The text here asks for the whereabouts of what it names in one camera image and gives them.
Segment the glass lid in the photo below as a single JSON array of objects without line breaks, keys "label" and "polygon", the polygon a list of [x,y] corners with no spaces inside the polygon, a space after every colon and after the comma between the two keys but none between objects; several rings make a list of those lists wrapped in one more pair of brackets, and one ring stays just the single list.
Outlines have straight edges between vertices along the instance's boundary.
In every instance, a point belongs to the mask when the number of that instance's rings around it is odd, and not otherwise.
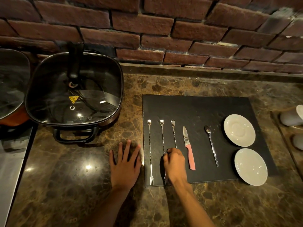
[{"label": "glass lid", "polygon": [[110,57],[75,51],[46,58],[32,78],[25,106],[39,123],[86,125],[119,108],[123,74]]},{"label": "glass lid", "polygon": [[0,119],[21,106],[29,79],[28,58],[16,50],[0,49]]}]

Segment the cup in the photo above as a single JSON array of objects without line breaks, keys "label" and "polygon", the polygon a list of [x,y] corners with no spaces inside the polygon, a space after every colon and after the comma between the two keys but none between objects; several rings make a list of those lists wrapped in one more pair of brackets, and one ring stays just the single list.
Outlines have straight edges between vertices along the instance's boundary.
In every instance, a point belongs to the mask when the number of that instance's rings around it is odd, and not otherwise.
[{"label": "cup", "polygon": [[294,135],[292,143],[296,148],[303,150],[303,134]]},{"label": "cup", "polygon": [[298,126],[303,124],[303,105],[284,111],[280,115],[280,121],[286,126]]}]

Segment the marble countertop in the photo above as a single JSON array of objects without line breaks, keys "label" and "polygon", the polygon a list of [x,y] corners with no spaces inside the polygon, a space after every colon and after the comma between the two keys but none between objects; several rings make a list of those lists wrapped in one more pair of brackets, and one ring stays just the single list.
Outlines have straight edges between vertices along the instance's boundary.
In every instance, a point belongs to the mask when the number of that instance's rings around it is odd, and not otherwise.
[{"label": "marble countertop", "polygon": [[[92,143],[62,145],[39,126],[8,227],[77,226],[109,193],[108,152],[128,138],[143,146],[142,94],[248,96],[278,168],[260,187],[239,180],[193,184],[216,226],[303,226],[303,182],[271,110],[303,104],[303,84],[125,74],[118,121]],[[117,226],[187,226],[171,186],[145,188],[143,167]]]}]

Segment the white plate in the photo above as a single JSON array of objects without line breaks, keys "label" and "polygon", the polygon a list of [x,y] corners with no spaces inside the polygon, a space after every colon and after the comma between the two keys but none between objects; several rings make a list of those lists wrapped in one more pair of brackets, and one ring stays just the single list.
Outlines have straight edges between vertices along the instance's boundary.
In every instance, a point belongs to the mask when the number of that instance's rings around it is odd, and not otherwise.
[{"label": "white plate", "polygon": [[254,150],[243,148],[235,156],[235,166],[240,177],[250,185],[260,186],[267,180],[267,167]]},{"label": "white plate", "polygon": [[256,132],[245,117],[237,114],[229,115],[224,121],[227,137],[236,145],[247,147],[254,143]]}]

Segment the yellow warning label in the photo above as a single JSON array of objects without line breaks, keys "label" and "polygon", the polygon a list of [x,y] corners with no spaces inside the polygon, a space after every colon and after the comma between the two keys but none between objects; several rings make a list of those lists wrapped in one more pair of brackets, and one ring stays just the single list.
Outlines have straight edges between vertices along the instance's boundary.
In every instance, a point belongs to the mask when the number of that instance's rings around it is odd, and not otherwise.
[{"label": "yellow warning label", "polygon": [[79,98],[79,96],[70,96],[69,97],[69,99],[71,100],[72,103],[75,103],[78,98]]}]

